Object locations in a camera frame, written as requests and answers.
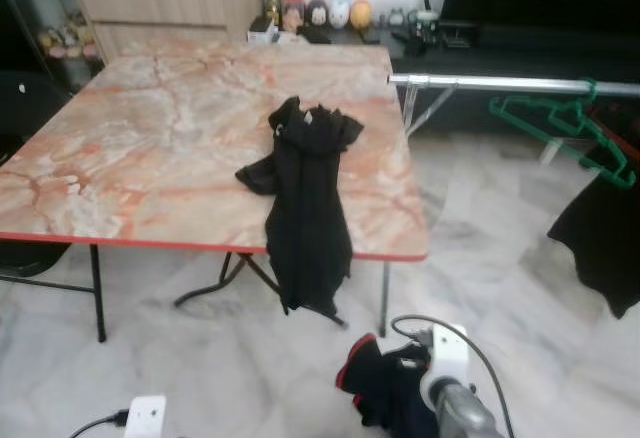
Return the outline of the green plastic hanger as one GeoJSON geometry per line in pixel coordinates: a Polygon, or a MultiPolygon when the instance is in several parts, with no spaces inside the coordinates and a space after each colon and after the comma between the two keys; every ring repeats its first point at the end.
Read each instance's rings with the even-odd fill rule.
{"type": "Polygon", "coordinates": [[[581,140],[593,141],[598,147],[603,147],[611,156],[609,160],[590,158],[588,154],[570,150],[570,155],[579,160],[581,167],[594,169],[596,176],[604,178],[618,188],[630,188],[636,185],[637,176],[628,165],[628,155],[613,138],[591,119],[588,114],[588,106],[593,105],[598,98],[596,82],[588,80],[588,95],[585,98],[576,98],[570,101],[556,101],[547,98],[531,98],[531,96],[507,96],[507,98],[493,98],[489,101],[488,110],[504,122],[512,124],[517,130],[524,131],[527,135],[540,138],[545,144],[559,144],[562,137],[553,136],[526,121],[525,118],[512,113],[512,106],[524,106],[524,108],[541,110],[547,113],[545,122],[556,128],[557,131],[567,133],[568,138],[581,138],[581,140]]]}

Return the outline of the navy garment red trim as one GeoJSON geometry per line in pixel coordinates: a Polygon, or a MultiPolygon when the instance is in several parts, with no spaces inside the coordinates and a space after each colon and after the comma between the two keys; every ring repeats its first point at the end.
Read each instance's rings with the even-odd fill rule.
{"type": "Polygon", "coordinates": [[[349,348],[335,387],[352,394],[364,426],[379,426],[390,438],[439,438],[438,420],[419,388],[428,359],[419,343],[384,352],[367,333],[349,348]]]}

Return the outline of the black garment red collar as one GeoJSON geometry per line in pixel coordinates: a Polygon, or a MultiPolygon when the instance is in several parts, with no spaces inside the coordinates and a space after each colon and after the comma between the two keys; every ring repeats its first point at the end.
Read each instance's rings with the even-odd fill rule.
{"type": "Polygon", "coordinates": [[[598,176],[547,233],[572,252],[579,281],[603,296],[617,319],[640,300],[639,211],[637,186],[622,188],[598,176]]]}

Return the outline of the silver metal clothes rack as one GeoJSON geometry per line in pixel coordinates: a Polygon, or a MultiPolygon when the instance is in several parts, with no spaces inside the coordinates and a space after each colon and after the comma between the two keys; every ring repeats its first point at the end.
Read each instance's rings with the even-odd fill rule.
{"type": "MultiPolygon", "coordinates": [[[[495,90],[506,91],[507,96],[531,96],[531,98],[547,98],[556,101],[570,101],[576,98],[585,98],[588,95],[588,80],[531,80],[531,78],[503,78],[503,77],[480,77],[480,76],[449,76],[449,74],[392,74],[388,82],[397,86],[401,90],[402,110],[404,115],[404,126],[408,133],[419,132],[419,127],[425,123],[425,115],[413,119],[413,101],[417,91],[425,89],[443,89],[440,99],[448,98],[458,87],[472,90],[495,90]]],[[[605,133],[617,144],[620,138],[616,133],[608,131],[599,119],[593,117],[596,106],[608,106],[614,99],[637,99],[640,98],[640,83],[596,83],[598,98],[593,105],[588,106],[588,114],[591,119],[603,128],[605,133]]],[[[524,106],[512,106],[512,113],[520,115],[536,127],[543,128],[550,135],[562,137],[562,141],[585,142],[594,144],[593,141],[581,140],[581,138],[568,138],[567,133],[562,133],[545,122],[547,113],[541,110],[524,108],[524,106]]]]}

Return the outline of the black television console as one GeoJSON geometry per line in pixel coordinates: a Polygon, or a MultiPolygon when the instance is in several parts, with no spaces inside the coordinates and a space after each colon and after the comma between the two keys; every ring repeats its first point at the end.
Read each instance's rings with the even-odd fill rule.
{"type": "MultiPolygon", "coordinates": [[[[531,78],[531,80],[584,80],[598,83],[640,83],[640,62],[627,57],[609,57],[599,51],[538,50],[503,48],[431,48],[413,54],[392,31],[374,28],[366,34],[337,28],[314,28],[305,32],[316,44],[369,45],[388,51],[396,74],[449,74],[531,78]]],[[[517,135],[520,130],[489,112],[495,98],[506,91],[472,90],[458,87],[448,98],[440,99],[443,89],[417,91],[413,119],[425,115],[420,132],[485,133],[517,135]]]]}

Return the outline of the small green toy gadget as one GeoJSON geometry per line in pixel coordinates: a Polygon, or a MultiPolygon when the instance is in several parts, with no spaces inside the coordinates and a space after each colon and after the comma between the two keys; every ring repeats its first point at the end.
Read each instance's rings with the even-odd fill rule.
{"type": "Polygon", "coordinates": [[[394,25],[392,30],[406,57],[421,57],[438,49],[472,48],[479,35],[476,23],[443,19],[431,0],[422,0],[421,7],[404,13],[402,25],[394,25]]]}

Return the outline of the yellow round doll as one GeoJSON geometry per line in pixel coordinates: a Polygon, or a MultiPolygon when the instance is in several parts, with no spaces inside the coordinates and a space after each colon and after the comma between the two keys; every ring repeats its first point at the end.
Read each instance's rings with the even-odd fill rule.
{"type": "Polygon", "coordinates": [[[356,0],[349,5],[349,27],[353,30],[365,31],[372,26],[374,9],[367,0],[356,0]]]}

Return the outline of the plain black crumpled garment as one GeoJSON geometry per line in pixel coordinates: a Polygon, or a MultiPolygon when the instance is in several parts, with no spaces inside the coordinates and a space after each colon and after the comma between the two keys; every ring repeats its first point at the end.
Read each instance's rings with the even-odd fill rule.
{"type": "Polygon", "coordinates": [[[242,185],[273,199],[266,250],[287,311],[335,319],[335,295],[355,258],[338,190],[340,159],[364,124],[339,109],[285,99],[268,117],[271,150],[236,172],[242,185]]]}

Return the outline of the white round doll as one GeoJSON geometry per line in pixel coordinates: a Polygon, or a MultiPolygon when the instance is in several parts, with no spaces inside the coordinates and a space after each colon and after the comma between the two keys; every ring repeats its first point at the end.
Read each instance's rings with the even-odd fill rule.
{"type": "Polygon", "coordinates": [[[351,2],[347,0],[334,0],[330,3],[328,13],[328,23],[333,28],[344,28],[349,23],[349,14],[351,14],[351,2]]]}

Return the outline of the black round doll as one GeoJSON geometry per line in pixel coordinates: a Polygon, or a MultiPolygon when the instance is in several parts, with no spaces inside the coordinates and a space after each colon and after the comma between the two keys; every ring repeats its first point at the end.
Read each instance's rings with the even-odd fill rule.
{"type": "Polygon", "coordinates": [[[326,0],[310,0],[303,13],[303,25],[307,27],[324,27],[330,22],[330,7],[326,0]]]}

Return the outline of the red lid jar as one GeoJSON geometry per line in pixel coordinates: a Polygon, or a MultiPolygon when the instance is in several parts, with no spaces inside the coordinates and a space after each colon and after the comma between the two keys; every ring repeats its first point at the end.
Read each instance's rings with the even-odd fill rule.
{"type": "Polygon", "coordinates": [[[305,13],[305,0],[282,0],[280,30],[294,34],[298,28],[305,25],[305,13]]]}

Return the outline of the small white box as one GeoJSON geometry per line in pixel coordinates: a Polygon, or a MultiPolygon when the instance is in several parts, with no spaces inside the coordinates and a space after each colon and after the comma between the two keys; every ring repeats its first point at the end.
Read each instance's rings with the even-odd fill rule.
{"type": "Polygon", "coordinates": [[[253,19],[246,32],[246,42],[250,45],[274,44],[279,40],[279,28],[269,16],[253,19]]]}

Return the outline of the marble pattern folding table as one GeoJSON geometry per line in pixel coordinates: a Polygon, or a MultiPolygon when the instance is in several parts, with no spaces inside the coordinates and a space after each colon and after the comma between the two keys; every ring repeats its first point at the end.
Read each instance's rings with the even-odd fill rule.
{"type": "Polygon", "coordinates": [[[288,98],[351,115],[337,174],[355,258],[428,256],[388,51],[170,41],[110,60],[0,165],[0,240],[225,255],[218,286],[265,268],[269,197],[236,172],[273,149],[288,98]]]}

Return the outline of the black chair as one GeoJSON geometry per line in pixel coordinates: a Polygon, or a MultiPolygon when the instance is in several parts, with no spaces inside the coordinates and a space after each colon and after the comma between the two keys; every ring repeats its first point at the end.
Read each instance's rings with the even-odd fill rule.
{"type": "MultiPolygon", "coordinates": [[[[0,69],[0,167],[70,100],[45,74],[0,69]]],[[[63,288],[38,281],[58,264],[69,243],[0,240],[0,282],[63,288]]]]}

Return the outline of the glass display shelf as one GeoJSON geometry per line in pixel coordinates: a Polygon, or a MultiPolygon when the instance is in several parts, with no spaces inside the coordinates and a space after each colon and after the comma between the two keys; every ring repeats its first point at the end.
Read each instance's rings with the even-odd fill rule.
{"type": "Polygon", "coordinates": [[[105,67],[79,0],[0,0],[0,42],[26,41],[15,63],[77,91],[105,67]]]}

